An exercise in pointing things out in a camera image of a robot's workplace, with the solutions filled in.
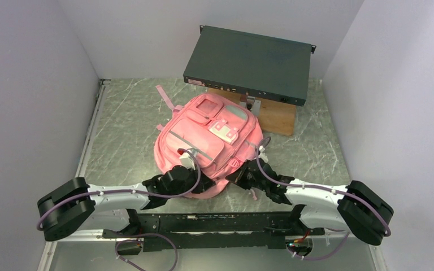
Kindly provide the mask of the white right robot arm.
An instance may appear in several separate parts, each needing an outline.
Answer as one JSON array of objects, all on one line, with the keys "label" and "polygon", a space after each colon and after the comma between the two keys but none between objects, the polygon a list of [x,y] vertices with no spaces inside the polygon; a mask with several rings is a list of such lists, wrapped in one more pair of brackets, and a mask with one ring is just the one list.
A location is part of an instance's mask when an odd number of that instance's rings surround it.
[{"label": "white right robot arm", "polygon": [[337,186],[306,182],[277,174],[262,159],[244,162],[227,180],[292,206],[289,228],[295,234],[313,229],[347,231],[374,246],[391,235],[393,208],[361,181]]}]

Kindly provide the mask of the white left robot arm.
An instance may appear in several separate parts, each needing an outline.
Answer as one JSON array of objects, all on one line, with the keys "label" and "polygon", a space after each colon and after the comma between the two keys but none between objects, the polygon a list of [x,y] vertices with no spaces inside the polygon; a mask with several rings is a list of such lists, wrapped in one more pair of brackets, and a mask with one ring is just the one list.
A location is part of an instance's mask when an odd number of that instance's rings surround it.
[{"label": "white left robot arm", "polygon": [[201,196],[215,185],[198,168],[182,165],[130,186],[97,186],[75,177],[38,200],[36,228],[48,242],[90,229],[132,237],[140,229],[138,211],[158,208],[172,198]]}]

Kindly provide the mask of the pink student backpack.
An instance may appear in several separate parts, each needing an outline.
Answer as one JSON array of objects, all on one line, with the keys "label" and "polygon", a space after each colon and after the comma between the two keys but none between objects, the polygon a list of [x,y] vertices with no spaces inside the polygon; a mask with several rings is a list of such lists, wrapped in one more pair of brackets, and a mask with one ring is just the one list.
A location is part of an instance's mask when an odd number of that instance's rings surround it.
[{"label": "pink student backpack", "polygon": [[263,139],[258,119],[214,93],[203,93],[184,106],[175,106],[160,85],[156,89],[172,111],[169,122],[158,125],[160,133],[154,144],[158,168],[166,172],[180,165],[178,149],[192,149],[202,175],[212,183],[203,192],[187,196],[208,199],[218,195],[229,183],[226,177],[255,158],[257,144]]}]

